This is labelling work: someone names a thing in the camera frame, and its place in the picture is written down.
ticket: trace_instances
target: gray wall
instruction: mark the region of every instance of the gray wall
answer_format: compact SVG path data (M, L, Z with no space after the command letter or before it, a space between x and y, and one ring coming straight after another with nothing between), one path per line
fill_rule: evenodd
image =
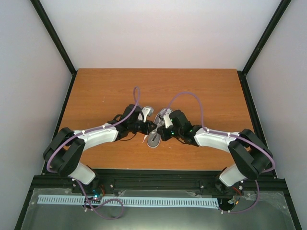
M76 68L242 69L280 0L42 0Z
M294 0L248 74L278 176L307 229L307 1Z
M0 1L0 228L14 228L70 74L29 0Z

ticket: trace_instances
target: white perforated strip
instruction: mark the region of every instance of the white perforated strip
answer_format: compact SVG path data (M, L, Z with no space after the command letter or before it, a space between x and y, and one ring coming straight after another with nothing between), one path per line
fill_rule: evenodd
M126 207L206 207L217 208L216 198L161 198L161 197L114 197L105 196L101 202L91 201L93 206L97 206L109 199L119 199ZM39 195L38 204L58 204L58 205L83 205L84 196L76 195ZM106 206L120 206L116 201L105 204Z

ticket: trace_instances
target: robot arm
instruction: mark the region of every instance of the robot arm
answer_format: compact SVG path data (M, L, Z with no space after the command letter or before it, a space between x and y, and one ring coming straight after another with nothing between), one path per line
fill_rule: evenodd
M228 187L241 180L246 178L256 180L270 163L270 160L260 151L235 137L240 136L248 139L272 156L268 148L249 129L244 129L240 133L204 130L199 125L192 126L180 110L165 114L163 119L165 125L157 130L163 141L167 141L170 138L180 138L186 144L212 147L232 155L235 164L225 168L215 183L216 189L223 194Z
M101 127L75 131L69 128L63 128L45 150L43 154L44 160L48 162L54 151L64 141L76 134L80 134L70 141L66 145L66 148L60 149L50 165L60 176L72 177L81 181L83 184L91 183L96 177L95 173L88 166L79 162L85 150L106 142L123 139L129 132L134 134L140 132L148 135L151 131L156 129L156 125L152 121L146 120L147 116L150 116L154 110L151 107L144 107L141 109L138 106L132 115L124 122L110 128L105 128L124 119L131 112L133 107L134 105L129 105L122 115L117 115L113 120L108 121Z

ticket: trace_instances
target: wooden tabletop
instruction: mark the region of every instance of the wooden tabletop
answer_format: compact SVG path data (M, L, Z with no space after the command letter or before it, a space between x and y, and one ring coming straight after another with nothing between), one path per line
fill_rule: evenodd
M133 88L141 89L141 106L156 114L182 91L199 96L204 122L223 131L252 130L245 99L235 69L79 69L61 127L83 130L101 126L133 104ZM181 95L172 104L193 124L201 124L199 105L191 95ZM183 145L175 139L151 149L144 135L116 141L85 151L81 162L92 168L221 170L233 163L229 153L209 147Z

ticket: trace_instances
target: shoe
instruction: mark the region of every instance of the shoe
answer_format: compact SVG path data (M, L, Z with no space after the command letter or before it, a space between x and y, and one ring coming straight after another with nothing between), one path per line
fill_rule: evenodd
M155 117L153 121L157 125L157 128L148 135L147 145L150 148L156 148L160 144L161 135L157 133L157 129L161 127L162 125L164 125L164 121L160 118L160 116L164 113L165 110L166 108L158 112L157 116Z

